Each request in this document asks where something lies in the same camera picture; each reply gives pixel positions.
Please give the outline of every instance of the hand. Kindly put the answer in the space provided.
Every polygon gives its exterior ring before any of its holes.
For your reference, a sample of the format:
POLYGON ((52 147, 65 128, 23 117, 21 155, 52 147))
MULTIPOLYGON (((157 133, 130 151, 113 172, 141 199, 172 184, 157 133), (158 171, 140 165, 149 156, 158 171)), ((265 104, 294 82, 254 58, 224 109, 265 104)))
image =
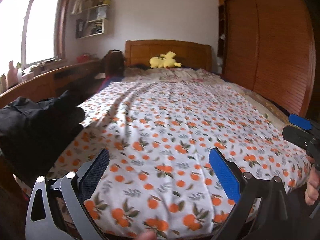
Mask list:
POLYGON ((148 230, 141 235, 138 235, 135 240, 156 240, 157 236, 152 230, 148 230))
POLYGON ((312 206, 315 201, 318 199, 319 192, 318 187, 320 185, 320 175, 319 171, 315 169, 315 166, 312 165, 310 171, 310 177, 308 179, 307 190, 305 193, 305 201, 307 205, 312 206))

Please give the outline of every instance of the finger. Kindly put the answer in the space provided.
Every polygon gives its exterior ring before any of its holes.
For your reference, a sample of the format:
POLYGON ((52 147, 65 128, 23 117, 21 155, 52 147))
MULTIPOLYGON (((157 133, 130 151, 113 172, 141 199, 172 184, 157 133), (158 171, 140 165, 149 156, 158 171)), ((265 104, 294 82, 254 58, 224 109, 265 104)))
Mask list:
POLYGON ((306 190, 305 194, 304 194, 304 200, 306 201, 306 204, 309 205, 309 206, 312 206, 315 201, 312 200, 309 196, 308 196, 308 192, 306 190))
POLYGON ((316 201, 318 199, 318 191, 308 182, 307 193, 311 200, 316 201))
POLYGON ((319 174, 316 171, 314 165, 312 165, 311 171, 310 171, 310 177, 308 179, 308 184, 310 184, 312 187, 317 188, 319 186, 319 174))
POLYGON ((138 237, 135 240, 156 240, 157 236, 152 230, 148 230, 141 235, 138 235, 138 237))
POLYGON ((307 159, 310 163, 315 163, 315 159, 311 158, 310 156, 307 155, 307 159))

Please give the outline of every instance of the orange print bed sheet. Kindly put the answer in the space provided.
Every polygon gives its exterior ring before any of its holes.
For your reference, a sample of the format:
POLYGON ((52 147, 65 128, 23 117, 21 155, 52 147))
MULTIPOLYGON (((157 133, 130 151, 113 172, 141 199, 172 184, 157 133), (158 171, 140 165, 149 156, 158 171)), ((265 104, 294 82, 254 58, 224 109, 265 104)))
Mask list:
POLYGON ((110 165, 85 201, 105 233, 135 237, 152 228, 163 238, 210 235, 234 205, 209 164, 213 147, 257 178, 280 176, 287 192, 310 169, 304 151, 228 84, 111 83, 80 106, 86 128, 48 177, 76 171, 106 147, 110 165))

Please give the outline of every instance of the sliding wardrobe door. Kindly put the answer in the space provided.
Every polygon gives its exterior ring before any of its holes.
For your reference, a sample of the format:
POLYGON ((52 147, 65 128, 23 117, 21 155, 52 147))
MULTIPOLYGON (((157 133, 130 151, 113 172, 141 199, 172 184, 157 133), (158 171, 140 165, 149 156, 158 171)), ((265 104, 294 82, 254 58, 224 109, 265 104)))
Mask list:
POLYGON ((254 91, 304 116, 313 80, 314 40, 303 0, 256 0, 259 60, 254 91))
POLYGON ((258 15, 255 0, 226 0, 227 43, 224 76, 253 90, 257 70, 258 15))

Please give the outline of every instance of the yellow plush toy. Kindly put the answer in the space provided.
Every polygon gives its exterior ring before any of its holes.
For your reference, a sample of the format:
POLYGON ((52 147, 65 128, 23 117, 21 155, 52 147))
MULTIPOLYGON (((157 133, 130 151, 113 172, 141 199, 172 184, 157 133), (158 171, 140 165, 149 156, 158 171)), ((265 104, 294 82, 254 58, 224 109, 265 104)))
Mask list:
POLYGON ((163 68, 164 60, 162 57, 152 57, 150 59, 150 67, 151 68, 163 68))
POLYGON ((174 59, 175 56, 175 53, 169 51, 167 54, 161 54, 160 57, 153 57, 150 59, 150 66, 151 68, 182 67, 182 64, 174 59))

